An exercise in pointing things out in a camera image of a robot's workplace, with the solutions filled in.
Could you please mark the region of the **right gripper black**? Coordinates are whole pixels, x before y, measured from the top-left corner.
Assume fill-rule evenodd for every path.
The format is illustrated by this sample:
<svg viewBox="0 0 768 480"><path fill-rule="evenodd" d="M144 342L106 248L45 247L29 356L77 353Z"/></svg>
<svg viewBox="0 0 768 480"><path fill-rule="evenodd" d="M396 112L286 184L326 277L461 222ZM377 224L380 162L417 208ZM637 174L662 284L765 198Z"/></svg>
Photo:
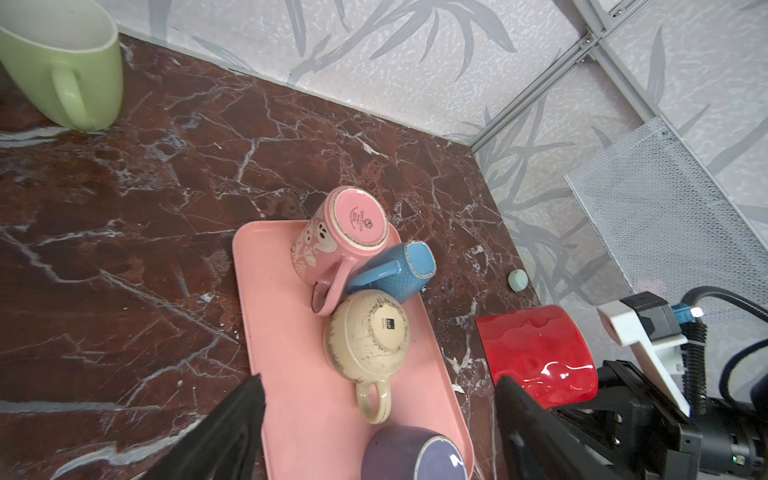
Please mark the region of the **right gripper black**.
<svg viewBox="0 0 768 480"><path fill-rule="evenodd" d="M624 479L695 479L700 473L767 477L767 422L720 399L690 417L628 361L597 369L598 393L557 417Z"/></svg>

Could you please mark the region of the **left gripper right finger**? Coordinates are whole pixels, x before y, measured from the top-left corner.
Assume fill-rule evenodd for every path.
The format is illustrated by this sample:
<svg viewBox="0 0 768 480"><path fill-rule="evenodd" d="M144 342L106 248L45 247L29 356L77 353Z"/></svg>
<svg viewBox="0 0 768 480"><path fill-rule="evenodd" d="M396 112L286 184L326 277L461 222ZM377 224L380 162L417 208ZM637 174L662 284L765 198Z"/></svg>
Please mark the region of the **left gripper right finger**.
<svg viewBox="0 0 768 480"><path fill-rule="evenodd" d="M616 479L511 377L495 386L496 422L512 479Z"/></svg>

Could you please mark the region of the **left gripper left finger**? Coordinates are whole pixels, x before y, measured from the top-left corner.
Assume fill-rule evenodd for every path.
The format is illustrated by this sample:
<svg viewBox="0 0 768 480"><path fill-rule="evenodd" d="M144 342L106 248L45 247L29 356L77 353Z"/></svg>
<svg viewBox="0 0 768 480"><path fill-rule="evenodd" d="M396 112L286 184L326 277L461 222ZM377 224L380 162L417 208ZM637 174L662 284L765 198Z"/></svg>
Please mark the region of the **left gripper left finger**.
<svg viewBox="0 0 768 480"><path fill-rule="evenodd" d="M245 379L145 479L250 479L262 450L266 396L259 374Z"/></svg>

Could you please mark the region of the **pink plastic tray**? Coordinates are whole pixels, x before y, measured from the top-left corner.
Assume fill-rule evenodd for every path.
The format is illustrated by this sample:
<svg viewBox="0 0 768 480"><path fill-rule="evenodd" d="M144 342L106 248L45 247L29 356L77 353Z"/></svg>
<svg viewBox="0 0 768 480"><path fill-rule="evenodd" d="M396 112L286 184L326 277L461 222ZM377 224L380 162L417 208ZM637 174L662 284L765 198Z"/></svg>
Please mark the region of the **pink plastic tray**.
<svg viewBox="0 0 768 480"><path fill-rule="evenodd" d="M290 249L304 220L253 221L233 238L233 257L252 373L262 377L262 429L271 479L358 479L377 426L364 420L354 385L334 371L322 344L324 317L294 271ZM474 469L472 440L420 296L404 304L412 344L392 378L389 423L448 437Z"/></svg>

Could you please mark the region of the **red mug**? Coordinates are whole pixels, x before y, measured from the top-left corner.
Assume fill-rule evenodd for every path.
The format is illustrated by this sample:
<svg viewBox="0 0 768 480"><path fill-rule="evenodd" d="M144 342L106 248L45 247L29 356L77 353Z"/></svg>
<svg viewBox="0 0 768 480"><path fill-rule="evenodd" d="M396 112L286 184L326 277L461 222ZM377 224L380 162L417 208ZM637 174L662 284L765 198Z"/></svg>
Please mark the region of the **red mug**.
<svg viewBox="0 0 768 480"><path fill-rule="evenodd" d="M514 379L544 409L593 399L595 361L579 328L557 305L476 320L493 381Z"/></svg>

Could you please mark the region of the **lavender mug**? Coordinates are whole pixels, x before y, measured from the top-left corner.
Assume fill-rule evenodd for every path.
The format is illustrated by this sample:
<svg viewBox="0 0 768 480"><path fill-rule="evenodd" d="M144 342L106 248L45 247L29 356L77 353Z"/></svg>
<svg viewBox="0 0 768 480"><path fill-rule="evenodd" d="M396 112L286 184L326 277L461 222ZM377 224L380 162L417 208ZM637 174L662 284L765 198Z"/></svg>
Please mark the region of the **lavender mug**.
<svg viewBox="0 0 768 480"><path fill-rule="evenodd" d="M467 479L464 458L448 437L417 426L388 425L370 439L361 479Z"/></svg>

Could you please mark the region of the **pink mug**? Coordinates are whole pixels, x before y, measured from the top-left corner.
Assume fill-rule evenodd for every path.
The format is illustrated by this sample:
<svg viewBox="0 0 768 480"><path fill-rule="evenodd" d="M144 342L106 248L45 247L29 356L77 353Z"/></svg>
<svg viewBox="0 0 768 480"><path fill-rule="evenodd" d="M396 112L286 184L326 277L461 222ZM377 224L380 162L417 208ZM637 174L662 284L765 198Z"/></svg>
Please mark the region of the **pink mug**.
<svg viewBox="0 0 768 480"><path fill-rule="evenodd" d="M354 186L330 192L291 248L294 270L312 288L310 306L328 316L351 274L381 252L388 220L379 201Z"/></svg>

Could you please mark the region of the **light green mug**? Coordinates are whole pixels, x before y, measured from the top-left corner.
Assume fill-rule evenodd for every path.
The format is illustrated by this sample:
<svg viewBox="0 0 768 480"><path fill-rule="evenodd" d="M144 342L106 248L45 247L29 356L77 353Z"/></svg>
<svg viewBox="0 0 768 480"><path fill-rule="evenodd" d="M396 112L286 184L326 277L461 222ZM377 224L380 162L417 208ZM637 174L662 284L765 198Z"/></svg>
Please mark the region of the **light green mug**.
<svg viewBox="0 0 768 480"><path fill-rule="evenodd" d="M118 29L95 1L3 1L1 63L27 99L63 127L104 130L121 111Z"/></svg>

